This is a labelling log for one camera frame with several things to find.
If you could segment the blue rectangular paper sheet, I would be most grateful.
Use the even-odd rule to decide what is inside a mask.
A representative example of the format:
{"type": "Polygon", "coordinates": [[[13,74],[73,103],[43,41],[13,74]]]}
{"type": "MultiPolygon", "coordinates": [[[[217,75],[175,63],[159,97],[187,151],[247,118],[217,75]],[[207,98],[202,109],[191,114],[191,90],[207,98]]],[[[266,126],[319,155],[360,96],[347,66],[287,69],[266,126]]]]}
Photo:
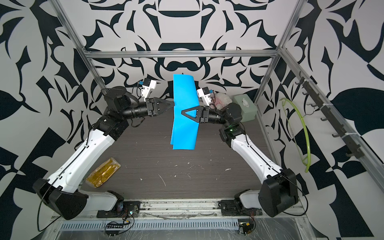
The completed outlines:
{"type": "Polygon", "coordinates": [[[171,145],[174,150],[194,150],[199,123],[181,114],[182,110],[199,106],[197,89],[193,76],[173,75],[174,84],[174,123],[171,145]]]}

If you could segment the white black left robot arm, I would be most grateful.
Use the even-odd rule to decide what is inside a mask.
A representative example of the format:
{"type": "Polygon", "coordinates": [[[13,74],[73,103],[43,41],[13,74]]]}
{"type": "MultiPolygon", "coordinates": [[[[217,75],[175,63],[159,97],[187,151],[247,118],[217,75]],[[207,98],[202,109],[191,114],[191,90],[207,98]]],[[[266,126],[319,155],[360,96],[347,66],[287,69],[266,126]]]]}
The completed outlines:
{"type": "Polygon", "coordinates": [[[174,107],[174,102],[149,98],[140,102],[124,87],[105,89],[107,108],[93,124],[87,139],[75,153],[50,177],[38,179],[33,189],[42,203],[65,220],[88,211],[105,211],[120,215],[124,199],[114,191],[81,192],[80,184],[91,167],[129,126],[129,120],[155,117],[174,107]]]}

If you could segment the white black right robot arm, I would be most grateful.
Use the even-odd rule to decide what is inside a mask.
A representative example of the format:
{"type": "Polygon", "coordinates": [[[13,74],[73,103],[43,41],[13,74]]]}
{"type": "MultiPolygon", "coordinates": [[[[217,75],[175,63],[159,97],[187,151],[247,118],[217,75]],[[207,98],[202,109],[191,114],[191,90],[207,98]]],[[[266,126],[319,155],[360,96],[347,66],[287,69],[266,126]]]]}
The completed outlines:
{"type": "Polygon", "coordinates": [[[275,217],[299,202],[296,175],[271,161],[250,139],[242,124],[242,109],[230,103],[220,112],[198,106],[182,110],[181,114],[197,123],[221,124],[220,137],[238,153],[259,178],[258,191],[244,190],[235,195],[234,207],[229,211],[262,209],[275,217]]]}

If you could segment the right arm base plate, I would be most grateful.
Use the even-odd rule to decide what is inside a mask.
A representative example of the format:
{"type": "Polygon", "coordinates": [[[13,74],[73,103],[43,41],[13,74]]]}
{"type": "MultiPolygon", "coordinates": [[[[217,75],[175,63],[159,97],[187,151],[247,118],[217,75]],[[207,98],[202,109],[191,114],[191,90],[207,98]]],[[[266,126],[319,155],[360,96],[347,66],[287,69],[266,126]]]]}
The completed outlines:
{"type": "Polygon", "coordinates": [[[251,208],[246,209],[238,200],[221,200],[218,203],[219,209],[223,216],[262,216],[262,209],[251,208]]]}

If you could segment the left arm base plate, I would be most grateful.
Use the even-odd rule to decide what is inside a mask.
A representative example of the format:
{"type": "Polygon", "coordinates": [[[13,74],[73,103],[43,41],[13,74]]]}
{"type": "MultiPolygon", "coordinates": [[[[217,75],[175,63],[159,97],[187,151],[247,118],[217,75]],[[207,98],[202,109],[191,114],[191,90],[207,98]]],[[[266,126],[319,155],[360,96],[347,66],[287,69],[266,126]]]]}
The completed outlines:
{"type": "Polygon", "coordinates": [[[140,201],[123,201],[118,200],[112,210],[110,211],[98,211],[98,219],[107,218],[123,218],[128,214],[132,214],[134,217],[140,212],[140,201]]]}

